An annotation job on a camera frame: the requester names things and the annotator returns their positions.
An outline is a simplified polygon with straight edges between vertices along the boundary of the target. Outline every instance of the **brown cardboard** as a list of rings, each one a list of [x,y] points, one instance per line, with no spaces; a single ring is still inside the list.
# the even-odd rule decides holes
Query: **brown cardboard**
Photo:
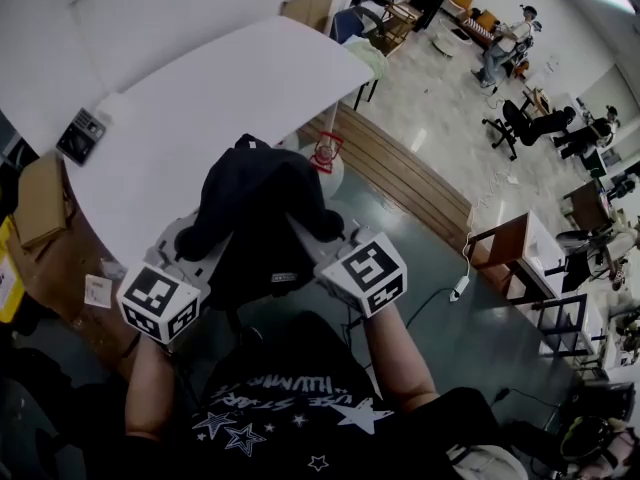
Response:
[[[14,216],[23,247],[46,243],[67,227],[62,166],[55,152],[22,171]]]
[[[280,15],[324,33],[333,0],[285,0]]]

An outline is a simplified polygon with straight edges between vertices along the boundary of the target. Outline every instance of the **black device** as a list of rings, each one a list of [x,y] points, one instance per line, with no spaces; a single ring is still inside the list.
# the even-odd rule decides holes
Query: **black device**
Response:
[[[105,131],[106,128],[100,121],[81,108],[56,147],[76,164],[82,165]]]

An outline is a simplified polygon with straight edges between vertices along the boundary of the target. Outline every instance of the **standing person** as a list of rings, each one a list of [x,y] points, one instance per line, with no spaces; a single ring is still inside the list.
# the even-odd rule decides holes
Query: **standing person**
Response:
[[[302,313],[273,346],[241,347],[219,363],[200,409],[190,419],[176,417],[171,431],[174,374],[160,347],[143,337],[127,395],[120,472],[171,477],[173,461],[180,474],[172,478],[185,479],[203,472],[367,478],[426,471],[429,478],[460,480],[452,447],[500,445],[501,430],[479,392],[438,395],[395,306],[367,320],[364,332],[384,400],[331,327]],[[496,449],[486,467],[508,456],[524,476],[499,478],[526,478],[514,457]]]
[[[603,270],[602,263],[609,268],[609,279],[614,280],[617,268],[614,262],[620,261],[633,248],[640,249],[640,222],[634,227],[615,223],[611,227],[610,241],[602,248],[589,247],[588,250],[568,257],[567,272],[562,283],[562,292],[572,292],[589,277]]]
[[[631,194],[636,189],[636,184],[640,182],[638,176],[635,174],[629,174],[622,181],[616,183],[615,187],[607,192],[609,201],[613,199],[622,199],[627,194]]]
[[[533,25],[531,22],[538,15],[538,11],[528,5],[524,8],[523,15],[524,21],[514,23],[510,27],[499,29],[496,32],[496,35],[502,36],[502,39],[491,45],[484,53],[484,67],[478,72],[473,72],[483,88],[495,85],[496,69],[509,59],[516,48],[516,43],[521,43],[532,35]]]
[[[618,129],[618,110],[607,106],[607,117],[596,119],[586,126],[564,137],[554,137],[553,144],[562,149],[560,156],[567,159],[572,155],[583,154],[589,146],[605,148],[613,141]]]

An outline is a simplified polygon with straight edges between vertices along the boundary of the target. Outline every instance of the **small card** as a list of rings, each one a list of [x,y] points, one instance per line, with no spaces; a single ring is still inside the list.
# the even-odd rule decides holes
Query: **small card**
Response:
[[[101,308],[111,307],[111,279],[87,274],[84,282],[84,303]]]

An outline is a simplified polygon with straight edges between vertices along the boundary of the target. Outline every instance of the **power adapter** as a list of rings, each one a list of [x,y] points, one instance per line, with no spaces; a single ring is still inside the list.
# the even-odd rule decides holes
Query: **power adapter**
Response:
[[[460,281],[458,281],[458,284],[456,284],[456,287],[451,291],[451,294],[449,295],[449,302],[457,302],[468,284],[469,276],[462,276]]]

